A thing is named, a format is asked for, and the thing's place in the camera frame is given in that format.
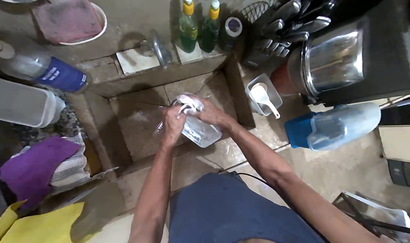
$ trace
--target blue label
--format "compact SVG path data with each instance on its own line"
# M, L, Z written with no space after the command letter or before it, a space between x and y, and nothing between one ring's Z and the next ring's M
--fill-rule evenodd
M35 82L52 86L54 88L75 92L86 84L87 76L80 70L67 63L52 57L49 67Z

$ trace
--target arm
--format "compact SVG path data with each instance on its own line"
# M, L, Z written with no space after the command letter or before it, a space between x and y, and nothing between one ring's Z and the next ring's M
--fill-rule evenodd
M194 113L194 115L227 131L257 173L274 188L282 190L303 217L329 241L336 243L380 242L379 238L334 207L298 178L288 162L278 153L210 101L199 99L204 104L204 111Z
M178 114L180 107L164 113L165 134L137 201L129 243L161 241L170 198L172 150L186 122L186 115Z

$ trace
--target person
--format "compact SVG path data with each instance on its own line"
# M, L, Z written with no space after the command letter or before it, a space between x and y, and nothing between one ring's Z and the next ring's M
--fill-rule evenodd
M129 243L161 241L169 201L170 243L380 242L305 184L278 153L235 119L207 99L191 98L204 105L202 112L191 115L225 130L257 173L284 194L305 221L251 191L235 173L206 174L170 199L171 153L186 121L178 105L164 112L164 137L139 195Z

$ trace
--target stainless steel pot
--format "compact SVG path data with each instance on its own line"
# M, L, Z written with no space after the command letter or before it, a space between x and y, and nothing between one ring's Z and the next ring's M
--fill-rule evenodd
M364 80L366 72L366 35L368 19L342 26L327 34L308 40L294 50L300 68L288 63L293 81L302 81L307 95L317 98L322 91L338 89Z

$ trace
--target green dish soap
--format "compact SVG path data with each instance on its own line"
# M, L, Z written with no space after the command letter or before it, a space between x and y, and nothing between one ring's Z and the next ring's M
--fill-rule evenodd
M182 50L187 53L192 53L195 50L198 37L198 22L193 16L193 12L193 0L184 0L180 17L180 40Z
M219 38L220 22L218 20L220 12L219 0L214 0L209 8L209 14L202 26L201 48L204 52L214 50L217 39Z

